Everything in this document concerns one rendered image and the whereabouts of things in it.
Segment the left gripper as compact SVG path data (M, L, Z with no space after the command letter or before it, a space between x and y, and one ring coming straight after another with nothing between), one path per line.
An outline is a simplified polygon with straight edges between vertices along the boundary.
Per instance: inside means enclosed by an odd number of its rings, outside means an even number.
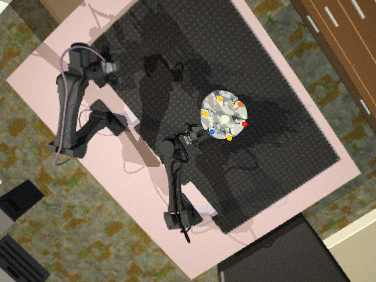
M115 52L118 52L118 51L121 51L121 50L122 49L115 48L115 47L110 46L110 45L104 45L102 48L100 48L99 54L104 59L111 60L112 58L111 58L110 53L115 53ZM109 53L109 51L110 51L110 53ZM132 73L131 73L131 74L128 74L128 75L125 75L125 76L122 76L122 77L119 77L119 78L116 79L116 77L114 77L114 75L113 75L113 72L111 72L111 71L114 71L112 63L105 63L104 60L102 60L98 55L95 56L95 58L96 58L97 61L90 63L91 67L95 69L94 79L103 77L104 80L105 80L105 83L110 82L112 87L113 87L113 86L116 86L116 85L122 83L128 76L132 75ZM110 73L108 73L108 72L110 72Z

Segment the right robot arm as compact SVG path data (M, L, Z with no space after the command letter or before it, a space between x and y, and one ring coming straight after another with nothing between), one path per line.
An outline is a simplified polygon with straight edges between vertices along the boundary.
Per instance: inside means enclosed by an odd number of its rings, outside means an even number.
M174 171L174 183L172 183L171 177L171 163L175 159L182 159L182 152L178 148L178 142L176 140L176 135L170 135L165 137L162 143L160 144L160 152L161 152L161 163L164 165L168 177L168 185L169 185L169 204L168 204L168 212L163 212L164 220L167 225L168 230L174 229L181 229L176 216L175 212L179 213L179 219L185 228L191 228L203 221L202 217L190 203L188 198L182 193L181 189L181 174L182 174L182 162L175 162L173 165ZM174 152L173 152L173 149ZM164 153L164 155L162 154ZM191 213L192 212L192 213ZM174 213L174 214L171 214ZM188 213L188 218L187 218ZM194 214L194 215L193 215ZM190 226L189 226L190 222Z

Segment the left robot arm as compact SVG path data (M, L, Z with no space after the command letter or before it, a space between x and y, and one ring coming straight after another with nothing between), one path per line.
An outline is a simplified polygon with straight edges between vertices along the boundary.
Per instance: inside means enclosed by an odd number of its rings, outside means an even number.
M55 151L55 146L60 145L60 154L65 155L66 151L68 156L83 159L87 152L88 142L98 131L107 127L117 137L126 128L106 105L97 99L89 107L92 112L89 114L88 121L76 132L79 108L85 89L89 86L89 80L94 79L95 69L89 65L89 49L74 48L68 53L70 63L68 71L64 71L68 94L65 97L65 81L61 73L56 78L60 102L58 130L55 140L48 144L47 149L56 152L59 147L57 146Z

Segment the white pipette with yellow button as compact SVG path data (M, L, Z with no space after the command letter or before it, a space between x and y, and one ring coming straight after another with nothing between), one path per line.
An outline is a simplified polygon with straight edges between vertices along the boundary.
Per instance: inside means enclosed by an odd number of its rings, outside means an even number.
M207 116L207 115L213 115L213 112L210 112L209 110L207 111L208 109L204 109L203 110L203 115L204 116Z
M223 104L222 104L222 100L223 100L222 96L220 96L220 95L217 95L217 96L216 96L216 99L219 101L219 105L223 106Z

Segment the white pipette with blue push button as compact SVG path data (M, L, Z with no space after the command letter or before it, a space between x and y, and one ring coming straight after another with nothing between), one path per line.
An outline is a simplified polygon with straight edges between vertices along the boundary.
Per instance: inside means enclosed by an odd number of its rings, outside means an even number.
M212 125L212 122L209 122L209 132L210 134L214 134L215 133L215 129L214 129L214 126Z

